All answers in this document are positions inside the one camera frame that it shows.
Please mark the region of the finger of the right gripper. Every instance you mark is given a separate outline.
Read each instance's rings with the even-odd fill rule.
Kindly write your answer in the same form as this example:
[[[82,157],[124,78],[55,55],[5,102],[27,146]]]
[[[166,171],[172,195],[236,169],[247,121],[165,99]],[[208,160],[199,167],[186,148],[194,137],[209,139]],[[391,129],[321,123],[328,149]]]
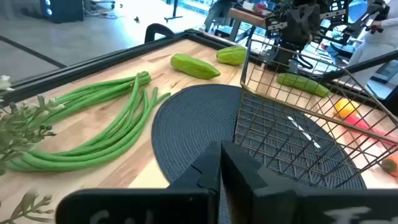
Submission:
[[[291,44],[300,45],[301,28],[299,10],[291,9],[285,14],[284,21],[287,23],[287,26],[282,31],[283,40]]]
[[[317,33],[320,26],[320,8],[306,7],[301,18],[302,29],[308,35],[307,43],[313,40],[313,34]]]

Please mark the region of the small yellow bell pepper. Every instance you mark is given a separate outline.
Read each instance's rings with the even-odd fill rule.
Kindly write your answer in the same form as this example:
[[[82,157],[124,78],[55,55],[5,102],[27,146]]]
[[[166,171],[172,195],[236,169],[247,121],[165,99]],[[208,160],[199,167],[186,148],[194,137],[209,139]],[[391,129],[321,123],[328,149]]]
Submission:
[[[357,115],[358,107],[357,102],[343,98],[336,102],[335,112],[340,118],[345,119],[349,115]]]

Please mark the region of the black pole stand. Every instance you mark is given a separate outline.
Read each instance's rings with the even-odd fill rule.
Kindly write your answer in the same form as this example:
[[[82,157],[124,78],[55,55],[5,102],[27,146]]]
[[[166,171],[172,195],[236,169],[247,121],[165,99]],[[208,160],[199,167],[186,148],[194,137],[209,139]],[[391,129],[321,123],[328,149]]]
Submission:
[[[182,18],[182,16],[177,16],[178,1],[179,0],[166,0],[166,4],[173,5],[172,16],[164,18],[166,23],[168,23],[169,21],[174,20],[174,19]]]

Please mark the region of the light green ridged gourd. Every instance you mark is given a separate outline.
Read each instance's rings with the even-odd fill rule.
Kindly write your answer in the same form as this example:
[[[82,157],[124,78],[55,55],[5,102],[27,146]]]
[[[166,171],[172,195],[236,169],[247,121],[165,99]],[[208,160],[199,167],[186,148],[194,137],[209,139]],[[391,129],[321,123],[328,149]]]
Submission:
[[[219,63],[241,65],[245,62],[247,50],[242,46],[231,46],[217,51],[216,59]]]
[[[199,79],[210,80],[221,75],[211,64],[187,54],[175,54],[170,59],[170,64],[174,69]]]

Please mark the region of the potted green plant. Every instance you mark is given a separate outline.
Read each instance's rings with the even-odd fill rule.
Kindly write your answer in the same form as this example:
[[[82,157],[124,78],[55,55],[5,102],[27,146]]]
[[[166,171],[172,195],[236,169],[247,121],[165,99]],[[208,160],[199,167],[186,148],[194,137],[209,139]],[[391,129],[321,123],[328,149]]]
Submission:
[[[19,105],[10,102],[5,108],[2,105],[4,99],[0,96],[0,177],[9,170],[8,162],[22,158],[37,143],[56,135],[52,132],[51,125],[40,122],[49,115],[50,108],[56,110],[59,108],[54,105],[54,99],[46,101],[41,95],[37,97],[38,105],[26,102]],[[26,192],[10,217],[0,221],[0,224],[17,224],[16,220],[20,218],[37,223],[52,223],[53,219],[44,217],[44,215],[51,215],[55,211],[43,210],[44,207],[51,204],[52,196],[45,195],[37,202],[38,196],[36,190]]]

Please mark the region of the gold wire basket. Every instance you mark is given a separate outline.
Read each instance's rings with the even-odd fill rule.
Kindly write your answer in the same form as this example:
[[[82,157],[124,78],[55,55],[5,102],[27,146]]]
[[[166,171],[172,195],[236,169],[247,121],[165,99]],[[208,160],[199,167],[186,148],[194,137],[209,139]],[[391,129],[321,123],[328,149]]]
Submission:
[[[335,112],[337,101],[346,98],[357,102],[357,116],[370,128],[377,128],[398,138],[398,116],[391,113],[365,87],[347,84],[344,77],[352,77],[345,69],[311,55],[302,54],[312,69],[297,66],[295,70],[277,72],[269,66],[267,51],[273,44],[250,40],[243,65],[240,84],[243,93],[273,101],[294,110],[323,128],[354,162],[358,174],[370,189],[398,189],[398,177],[383,171],[381,162],[388,156],[398,157],[398,142],[383,135],[345,123]],[[278,74],[292,73],[309,78],[329,89],[325,97],[308,93],[277,82]]]

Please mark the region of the wooden side table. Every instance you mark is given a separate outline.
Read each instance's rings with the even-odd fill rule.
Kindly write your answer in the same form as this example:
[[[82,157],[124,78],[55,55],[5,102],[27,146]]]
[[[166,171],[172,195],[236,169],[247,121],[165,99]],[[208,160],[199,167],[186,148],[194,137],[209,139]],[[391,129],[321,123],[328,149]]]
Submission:
[[[261,16],[257,16],[239,9],[231,8],[228,13],[229,17],[234,20],[233,28],[231,34],[229,35],[229,40],[234,42],[236,40],[236,36],[238,34],[238,29],[241,22],[245,22],[251,24],[254,27],[260,27],[265,29],[266,22],[265,19]]]

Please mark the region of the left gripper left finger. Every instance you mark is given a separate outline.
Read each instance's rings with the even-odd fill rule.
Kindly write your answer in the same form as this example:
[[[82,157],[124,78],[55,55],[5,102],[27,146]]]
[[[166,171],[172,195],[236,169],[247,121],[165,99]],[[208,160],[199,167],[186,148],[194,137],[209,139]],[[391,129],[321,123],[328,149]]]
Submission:
[[[166,189],[83,189],[67,195],[56,224],[217,224],[221,144],[211,142]]]

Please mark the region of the black aluminium table frame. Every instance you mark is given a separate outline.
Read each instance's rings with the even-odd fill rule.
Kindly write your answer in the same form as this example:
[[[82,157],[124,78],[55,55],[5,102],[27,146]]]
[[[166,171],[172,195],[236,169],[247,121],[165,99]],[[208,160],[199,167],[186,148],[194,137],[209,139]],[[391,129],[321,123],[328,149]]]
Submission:
[[[37,75],[17,82],[13,86],[13,91],[0,91],[0,96],[5,97],[5,102],[18,102],[28,99],[40,93],[44,93],[56,87],[65,85],[77,79],[86,77],[96,72],[100,72],[114,65],[123,63],[127,60],[137,58],[141,55],[168,47],[181,40],[191,40],[215,50],[229,47],[232,44],[225,39],[210,34],[204,34],[198,30],[188,29],[171,37],[154,40],[144,43],[127,50],[120,50],[115,53],[106,54],[94,59],[78,63],[69,67],[61,68],[54,72]]]

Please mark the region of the black computer tower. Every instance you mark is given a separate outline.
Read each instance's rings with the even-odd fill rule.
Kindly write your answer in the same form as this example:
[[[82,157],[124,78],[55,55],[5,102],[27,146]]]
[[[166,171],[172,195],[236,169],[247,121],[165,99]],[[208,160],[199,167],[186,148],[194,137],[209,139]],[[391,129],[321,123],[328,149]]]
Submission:
[[[42,15],[55,24],[84,20],[82,0],[40,0]]]

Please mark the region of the round dark blue placemat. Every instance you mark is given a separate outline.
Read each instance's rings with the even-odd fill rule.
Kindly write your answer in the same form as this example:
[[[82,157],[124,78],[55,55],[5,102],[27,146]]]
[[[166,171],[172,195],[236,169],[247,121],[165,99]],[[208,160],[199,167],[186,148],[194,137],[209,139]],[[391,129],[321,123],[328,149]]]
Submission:
[[[197,85],[172,95],[152,125],[165,178],[176,180],[212,141],[232,141],[270,170],[307,185],[363,189],[343,148],[301,111],[229,85]]]

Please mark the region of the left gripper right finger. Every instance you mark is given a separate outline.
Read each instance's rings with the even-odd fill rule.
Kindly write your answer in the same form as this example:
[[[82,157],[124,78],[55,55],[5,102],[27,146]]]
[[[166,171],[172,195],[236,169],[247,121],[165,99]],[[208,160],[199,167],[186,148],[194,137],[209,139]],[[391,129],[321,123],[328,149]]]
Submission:
[[[278,175],[229,141],[222,178],[237,224],[398,224],[398,190],[324,189]]]

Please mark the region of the green cucumber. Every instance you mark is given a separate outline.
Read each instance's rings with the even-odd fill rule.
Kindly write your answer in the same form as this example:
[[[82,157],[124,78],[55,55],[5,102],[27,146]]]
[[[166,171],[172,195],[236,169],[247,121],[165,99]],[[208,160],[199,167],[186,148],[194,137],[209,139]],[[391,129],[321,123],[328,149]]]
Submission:
[[[320,97],[325,97],[327,96],[327,94],[329,94],[329,89],[321,85],[320,83],[292,73],[278,74],[277,82],[281,85],[303,90],[308,93],[318,95]]]

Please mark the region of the long orange pepper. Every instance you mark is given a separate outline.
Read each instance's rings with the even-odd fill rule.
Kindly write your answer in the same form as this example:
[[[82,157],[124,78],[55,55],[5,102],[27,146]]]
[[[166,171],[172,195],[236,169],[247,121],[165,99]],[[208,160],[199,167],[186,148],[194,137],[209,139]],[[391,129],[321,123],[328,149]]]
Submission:
[[[381,167],[383,171],[387,172],[393,177],[398,177],[398,157],[388,156],[381,162]]]

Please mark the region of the long green beans bundle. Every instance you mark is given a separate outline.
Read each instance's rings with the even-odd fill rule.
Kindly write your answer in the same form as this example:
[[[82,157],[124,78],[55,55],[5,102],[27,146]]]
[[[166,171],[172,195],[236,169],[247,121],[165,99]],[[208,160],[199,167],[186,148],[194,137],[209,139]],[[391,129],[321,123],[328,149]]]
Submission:
[[[58,121],[91,106],[127,95],[124,108],[100,133],[79,146],[64,152],[49,153],[34,146],[22,158],[7,163],[12,170],[23,172],[63,172],[86,169],[110,162],[128,151],[139,139],[152,110],[169,97],[154,88],[148,94],[145,86],[152,80],[147,71],[133,77],[93,83],[66,93],[55,100],[59,109],[49,109],[41,124],[53,126]]]

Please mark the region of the orange-red carrot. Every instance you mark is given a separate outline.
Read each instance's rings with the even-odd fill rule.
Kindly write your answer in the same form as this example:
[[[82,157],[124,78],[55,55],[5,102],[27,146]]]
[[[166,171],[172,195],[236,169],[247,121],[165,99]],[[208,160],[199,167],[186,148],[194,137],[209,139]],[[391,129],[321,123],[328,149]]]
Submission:
[[[370,125],[368,125],[363,119],[360,119],[356,115],[349,115],[344,119],[345,123],[348,123],[350,125],[356,126],[358,128],[362,128],[368,131],[372,131],[376,134],[383,135],[389,139],[393,139],[394,141],[398,142],[398,138],[391,136],[390,134],[386,134],[384,131],[380,131],[377,128],[370,128]]]

